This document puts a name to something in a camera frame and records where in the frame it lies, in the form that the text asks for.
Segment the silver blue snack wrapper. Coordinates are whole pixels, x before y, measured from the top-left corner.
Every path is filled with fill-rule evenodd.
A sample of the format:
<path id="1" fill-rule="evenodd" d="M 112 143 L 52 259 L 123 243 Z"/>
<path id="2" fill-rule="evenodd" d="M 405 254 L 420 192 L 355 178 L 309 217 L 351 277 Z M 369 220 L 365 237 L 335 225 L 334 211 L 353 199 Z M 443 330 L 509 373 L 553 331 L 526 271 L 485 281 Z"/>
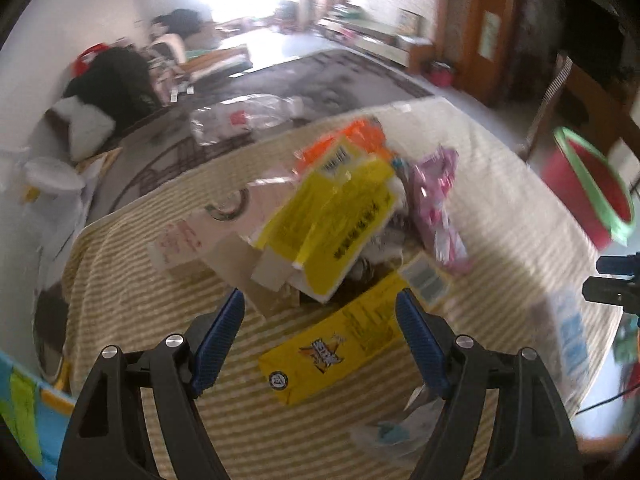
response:
<path id="1" fill-rule="evenodd" d="M 400 412 L 350 428 L 350 440 L 376 460 L 408 466 L 430 440 L 444 405 L 442 398 L 422 385 L 413 390 Z"/>

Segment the pink plastic snack bag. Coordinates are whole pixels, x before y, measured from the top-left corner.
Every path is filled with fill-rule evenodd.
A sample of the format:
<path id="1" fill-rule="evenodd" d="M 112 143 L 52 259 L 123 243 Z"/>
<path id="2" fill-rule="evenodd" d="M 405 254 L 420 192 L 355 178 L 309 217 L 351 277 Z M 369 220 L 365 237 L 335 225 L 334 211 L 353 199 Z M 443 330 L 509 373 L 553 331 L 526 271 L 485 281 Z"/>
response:
<path id="1" fill-rule="evenodd" d="M 458 152 L 439 145 L 411 167 L 408 191 L 411 220 L 425 250 L 451 275 L 471 269 L 468 252 L 446 209 L 457 163 Z"/>

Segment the red green trash bucket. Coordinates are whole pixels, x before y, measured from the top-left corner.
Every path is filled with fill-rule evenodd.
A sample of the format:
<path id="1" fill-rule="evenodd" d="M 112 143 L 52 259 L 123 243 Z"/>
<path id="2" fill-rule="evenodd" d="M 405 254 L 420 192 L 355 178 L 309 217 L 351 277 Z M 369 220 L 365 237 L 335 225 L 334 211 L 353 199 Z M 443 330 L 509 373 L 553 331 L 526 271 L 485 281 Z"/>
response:
<path id="1" fill-rule="evenodd" d="M 555 151 L 541 180 L 564 204 L 597 249 L 625 246 L 636 229 L 627 185 L 608 159 L 569 128 L 553 133 Z"/>

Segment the blue yellow green box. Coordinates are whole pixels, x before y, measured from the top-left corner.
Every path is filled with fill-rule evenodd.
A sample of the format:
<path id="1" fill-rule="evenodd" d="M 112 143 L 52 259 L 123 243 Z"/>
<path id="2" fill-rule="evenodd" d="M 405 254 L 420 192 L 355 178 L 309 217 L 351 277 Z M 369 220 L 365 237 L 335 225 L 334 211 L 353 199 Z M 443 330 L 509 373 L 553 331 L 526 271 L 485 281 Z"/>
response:
<path id="1" fill-rule="evenodd" d="M 1 417 L 43 478 L 55 479 L 75 400 L 1 352 Z"/>

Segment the beige striped table cloth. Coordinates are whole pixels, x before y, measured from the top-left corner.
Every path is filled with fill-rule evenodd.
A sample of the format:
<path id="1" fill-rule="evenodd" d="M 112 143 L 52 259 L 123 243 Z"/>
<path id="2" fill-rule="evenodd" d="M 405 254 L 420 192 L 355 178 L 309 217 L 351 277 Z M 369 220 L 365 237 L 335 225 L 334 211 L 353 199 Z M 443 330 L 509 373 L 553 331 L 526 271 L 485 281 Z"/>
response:
<path id="1" fill-rule="evenodd" d="M 458 333 L 490 350 L 514 352 L 534 340 L 528 309 L 549 292 L 580 289 L 597 249 L 570 212 L 504 144 L 439 98 L 374 110 L 387 141 L 421 158 L 439 146 L 459 154 L 447 209 L 471 260 L 435 308 Z M 267 171 L 292 164 L 320 134 L 346 125 L 337 116 L 240 148 L 182 174 L 87 226 L 63 276 L 70 306 L 64 353 L 79 392 L 100 351 L 156 346 L 214 310 L 228 286 L 212 272 L 185 280 L 152 267 L 148 244 L 166 224 L 221 200 Z M 278 402 L 259 357 L 313 326 L 324 311 L 294 308 L 272 318 L 248 310 L 224 367 L 198 410 L 235 479 L 403 479 L 407 471 L 359 451 L 349 429 L 399 410 L 420 374 L 398 342 L 325 392 L 296 405 Z"/>

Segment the wooden chair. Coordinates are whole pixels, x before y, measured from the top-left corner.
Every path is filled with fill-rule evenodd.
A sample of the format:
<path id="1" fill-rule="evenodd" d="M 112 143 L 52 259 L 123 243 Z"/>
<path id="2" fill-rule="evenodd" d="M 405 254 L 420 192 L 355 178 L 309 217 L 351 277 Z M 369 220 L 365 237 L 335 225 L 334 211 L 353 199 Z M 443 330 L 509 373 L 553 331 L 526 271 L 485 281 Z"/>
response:
<path id="1" fill-rule="evenodd" d="M 588 115 L 585 132 L 601 153 L 607 155 L 622 140 L 639 157 L 639 126 L 620 102 L 561 52 L 556 57 L 554 77 L 518 151 L 523 162 L 529 161 L 538 142 L 550 132 L 556 106 L 565 92 L 570 92 L 585 107 Z"/>

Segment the brown cardboard piece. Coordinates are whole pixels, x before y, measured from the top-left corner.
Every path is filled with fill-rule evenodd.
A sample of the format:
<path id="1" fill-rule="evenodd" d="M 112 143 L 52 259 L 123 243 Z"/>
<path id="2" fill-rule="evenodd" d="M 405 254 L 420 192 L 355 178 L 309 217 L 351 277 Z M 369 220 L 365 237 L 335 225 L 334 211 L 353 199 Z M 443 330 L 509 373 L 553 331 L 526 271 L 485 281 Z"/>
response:
<path id="1" fill-rule="evenodd" d="M 202 252 L 200 259 L 228 285 L 239 289 L 245 300 L 263 318 L 299 307 L 299 293 L 288 285 L 277 292 L 252 279 L 262 253 L 236 233 L 218 240 L 213 248 Z"/>

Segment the white standing fan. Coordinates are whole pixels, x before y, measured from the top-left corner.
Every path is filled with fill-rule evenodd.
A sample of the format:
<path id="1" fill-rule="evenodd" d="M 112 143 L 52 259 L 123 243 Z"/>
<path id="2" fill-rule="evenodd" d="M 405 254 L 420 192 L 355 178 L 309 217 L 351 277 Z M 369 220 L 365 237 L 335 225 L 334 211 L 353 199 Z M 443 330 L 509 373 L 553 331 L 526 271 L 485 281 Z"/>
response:
<path id="1" fill-rule="evenodd" d="M 32 156 L 29 148 L 1 150 L 1 197 L 16 210 L 47 262 L 60 258 L 84 227 L 91 185 L 57 158 Z"/>

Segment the yellow crumpled carton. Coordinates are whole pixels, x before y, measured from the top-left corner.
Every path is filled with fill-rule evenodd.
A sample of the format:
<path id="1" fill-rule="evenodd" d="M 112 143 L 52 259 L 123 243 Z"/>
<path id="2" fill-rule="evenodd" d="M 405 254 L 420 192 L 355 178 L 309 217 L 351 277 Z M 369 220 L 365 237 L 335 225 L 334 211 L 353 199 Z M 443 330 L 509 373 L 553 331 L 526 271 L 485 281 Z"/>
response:
<path id="1" fill-rule="evenodd" d="M 404 203 L 389 162 L 336 139 L 260 231 L 252 279 L 274 292 L 289 284 L 324 304 Z"/>

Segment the low tv cabinet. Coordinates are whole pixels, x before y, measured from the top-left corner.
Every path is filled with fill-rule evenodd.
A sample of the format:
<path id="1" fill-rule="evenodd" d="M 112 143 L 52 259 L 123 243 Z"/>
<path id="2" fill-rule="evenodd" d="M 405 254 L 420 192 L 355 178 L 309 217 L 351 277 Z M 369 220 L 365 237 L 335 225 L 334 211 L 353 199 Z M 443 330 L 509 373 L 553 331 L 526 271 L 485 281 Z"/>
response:
<path id="1" fill-rule="evenodd" d="M 354 50 L 420 74 L 434 61 L 436 49 L 422 36 L 423 18 L 411 11 L 398 11 L 395 25 L 369 20 L 359 6 L 337 4 L 316 23 L 326 38 L 347 44 Z"/>

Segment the white plastic bag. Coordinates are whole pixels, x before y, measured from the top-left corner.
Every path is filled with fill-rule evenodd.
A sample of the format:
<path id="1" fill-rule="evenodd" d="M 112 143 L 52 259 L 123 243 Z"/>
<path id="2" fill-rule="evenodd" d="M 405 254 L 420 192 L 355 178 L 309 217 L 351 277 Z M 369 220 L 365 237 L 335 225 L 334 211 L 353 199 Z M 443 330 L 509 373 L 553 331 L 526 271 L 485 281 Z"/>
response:
<path id="1" fill-rule="evenodd" d="M 70 160 L 82 162 L 95 155 L 115 130 L 116 122 L 99 107 L 71 96 L 56 102 L 50 112 L 66 125 Z"/>

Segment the clear plastic water bottle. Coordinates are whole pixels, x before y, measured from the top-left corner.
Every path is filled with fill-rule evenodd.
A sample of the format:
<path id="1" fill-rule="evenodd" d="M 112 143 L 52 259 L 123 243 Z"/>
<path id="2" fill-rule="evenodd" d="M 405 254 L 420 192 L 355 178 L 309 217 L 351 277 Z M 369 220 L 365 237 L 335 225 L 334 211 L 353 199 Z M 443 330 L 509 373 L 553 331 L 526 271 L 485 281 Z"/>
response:
<path id="1" fill-rule="evenodd" d="M 247 94 L 197 108 L 190 114 L 190 131 L 197 144 L 214 145 L 276 128 L 301 118 L 304 110 L 304 100 L 299 96 Z"/>

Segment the grey patterned carpet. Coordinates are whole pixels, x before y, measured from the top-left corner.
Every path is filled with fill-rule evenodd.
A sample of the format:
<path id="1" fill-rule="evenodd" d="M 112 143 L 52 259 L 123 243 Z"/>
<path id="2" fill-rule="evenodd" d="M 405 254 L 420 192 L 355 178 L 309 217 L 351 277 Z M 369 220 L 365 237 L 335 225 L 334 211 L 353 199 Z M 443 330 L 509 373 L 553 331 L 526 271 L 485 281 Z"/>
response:
<path id="1" fill-rule="evenodd" d="M 273 136 L 360 108 L 431 95 L 399 70 L 344 49 L 202 82 L 192 96 L 182 96 L 178 103 L 146 118 L 120 140 L 122 151 L 96 188 L 89 220 L 105 217 L 180 174 L 250 144 L 252 139 L 243 136 L 218 145 L 198 145 L 190 133 L 190 114 L 206 105 L 258 93 L 303 100 L 303 117 L 274 128 Z"/>

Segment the black clothes pile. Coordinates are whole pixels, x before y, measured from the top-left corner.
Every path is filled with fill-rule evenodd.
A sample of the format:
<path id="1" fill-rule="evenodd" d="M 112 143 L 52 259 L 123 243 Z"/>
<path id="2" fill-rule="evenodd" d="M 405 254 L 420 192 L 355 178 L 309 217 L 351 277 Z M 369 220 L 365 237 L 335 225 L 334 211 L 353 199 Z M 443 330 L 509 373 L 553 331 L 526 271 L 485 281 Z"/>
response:
<path id="1" fill-rule="evenodd" d="M 66 86 L 64 98 L 76 96 L 97 107 L 115 122 L 121 133 L 160 110 L 148 63 L 137 51 L 114 47 L 98 54 L 82 75 Z"/>

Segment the wooden sofa bench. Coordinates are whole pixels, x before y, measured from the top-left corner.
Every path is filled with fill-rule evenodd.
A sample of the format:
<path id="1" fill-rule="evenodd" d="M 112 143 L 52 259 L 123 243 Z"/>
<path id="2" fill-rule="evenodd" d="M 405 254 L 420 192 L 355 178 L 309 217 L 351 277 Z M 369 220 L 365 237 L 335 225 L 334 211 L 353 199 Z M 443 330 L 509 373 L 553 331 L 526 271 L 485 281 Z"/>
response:
<path id="1" fill-rule="evenodd" d="M 195 82 L 229 68 L 241 67 L 241 70 L 244 70 L 245 65 L 253 66 L 247 47 L 241 46 L 213 50 L 185 63 L 180 63 L 178 67 L 189 77 L 191 82 Z"/>

